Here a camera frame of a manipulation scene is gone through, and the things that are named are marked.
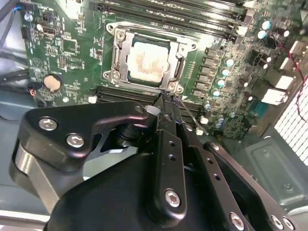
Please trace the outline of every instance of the chip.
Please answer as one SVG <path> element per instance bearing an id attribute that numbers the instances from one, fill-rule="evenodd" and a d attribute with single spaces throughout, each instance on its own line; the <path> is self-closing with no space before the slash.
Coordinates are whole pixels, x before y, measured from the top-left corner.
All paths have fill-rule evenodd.
<path id="1" fill-rule="evenodd" d="M 199 91 L 199 90 L 194 90 L 194 91 L 193 91 L 193 95 L 194 95 L 194 96 L 200 97 L 200 96 L 201 96 L 201 93 L 202 93 L 202 92 Z"/>
<path id="2" fill-rule="evenodd" d="M 204 65 L 207 65 L 207 66 L 213 66 L 213 65 L 215 65 L 216 63 L 217 63 L 217 61 L 214 60 L 214 59 L 205 59 L 205 60 L 204 60 Z"/>
<path id="3" fill-rule="evenodd" d="M 210 57 L 215 57 L 217 55 L 217 51 L 213 49 L 207 49 L 205 53 L 207 54 L 207 56 L 210 56 Z"/>
<path id="4" fill-rule="evenodd" d="M 226 88 L 232 87 L 232 82 L 227 81 L 227 82 L 225 83 L 225 87 L 226 87 Z"/>
<path id="5" fill-rule="evenodd" d="M 203 90 L 205 87 L 205 84 L 204 83 L 197 83 L 196 84 L 196 88 L 199 89 L 199 90 Z"/>
<path id="6" fill-rule="evenodd" d="M 202 67 L 201 72 L 203 74 L 210 74 L 211 73 L 211 68 L 209 68 L 209 67 Z"/>
<path id="7" fill-rule="evenodd" d="M 205 82 L 207 81 L 208 77 L 207 76 L 199 76 L 198 80 L 201 81 L 201 82 Z"/>
<path id="8" fill-rule="evenodd" d="M 168 48 L 136 42 L 127 58 L 130 77 L 142 81 L 160 83 L 169 69 Z"/>

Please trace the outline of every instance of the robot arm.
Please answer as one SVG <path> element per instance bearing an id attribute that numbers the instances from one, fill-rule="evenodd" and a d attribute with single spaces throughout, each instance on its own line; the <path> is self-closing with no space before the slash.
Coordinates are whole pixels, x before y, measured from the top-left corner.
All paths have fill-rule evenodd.
<path id="1" fill-rule="evenodd" d="M 83 181 L 93 136 L 138 153 Z M 291 231 L 292 219 L 218 144 L 202 145 L 161 93 L 152 106 L 117 102 L 25 114 L 10 174 L 51 213 L 46 231 Z"/>

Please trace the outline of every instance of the integrated circuit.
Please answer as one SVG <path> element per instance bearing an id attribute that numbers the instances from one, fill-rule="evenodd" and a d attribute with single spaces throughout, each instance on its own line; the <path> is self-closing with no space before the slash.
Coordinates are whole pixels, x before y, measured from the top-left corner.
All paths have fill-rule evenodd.
<path id="1" fill-rule="evenodd" d="M 62 40 L 62 51 L 64 53 L 76 54 L 77 52 L 77 41 L 72 39 Z"/>

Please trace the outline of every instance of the blue capacitor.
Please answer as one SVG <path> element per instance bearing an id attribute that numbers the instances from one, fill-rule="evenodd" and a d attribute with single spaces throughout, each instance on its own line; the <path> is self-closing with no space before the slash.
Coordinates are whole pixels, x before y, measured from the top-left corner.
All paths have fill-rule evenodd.
<path id="1" fill-rule="evenodd" d="M 262 23 L 262 29 L 263 30 L 268 30 L 270 28 L 270 22 L 269 21 L 265 21 L 264 23 Z"/>
<path id="2" fill-rule="evenodd" d="M 260 31 L 258 32 L 258 39 L 264 39 L 265 36 L 266 36 L 265 30 L 260 30 Z"/>

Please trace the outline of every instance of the mounting hole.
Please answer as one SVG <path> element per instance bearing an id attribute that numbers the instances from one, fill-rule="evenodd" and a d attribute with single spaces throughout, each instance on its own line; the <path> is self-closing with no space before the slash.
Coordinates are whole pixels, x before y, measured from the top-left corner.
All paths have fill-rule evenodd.
<path id="1" fill-rule="evenodd" d="M 210 164 L 213 164 L 213 161 L 210 158 L 206 159 Z"/>
<path id="2" fill-rule="evenodd" d="M 169 157 L 169 159 L 172 160 L 172 161 L 175 161 L 175 160 L 176 160 L 176 158 L 174 157 L 174 155 L 171 155 L 171 154 L 170 154 L 168 157 Z"/>
<path id="3" fill-rule="evenodd" d="M 114 30 L 114 27 L 112 25 L 109 25 L 108 30 L 112 31 L 112 30 Z"/>
<path id="4" fill-rule="evenodd" d="M 135 110 L 141 114 L 143 114 L 143 109 L 140 106 L 135 106 Z"/>
<path id="5" fill-rule="evenodd" d="M 172 141 L 169 141 L 169 144 L 170 144 L 170 146 L 172 146 L 172 147 L 175 146 L 174 142 L 172 142 Z"/>
<path id="6" fill-rule="evenodd" d="M 217 174 L 214 174 L 214 177 L 215 177 L 215 179 L 216 179 L 216 180 L 220 180 L 220 177 L 219 177 L 219 175 L 217 175 Z"/>
<path id="7" fill-rule="evenodd" d="M 172 117 L 170 115 L 164 114 L 164 117 L 165 117 L 166 120 L 168 120 L 170 122 L 172 121 Z"/>

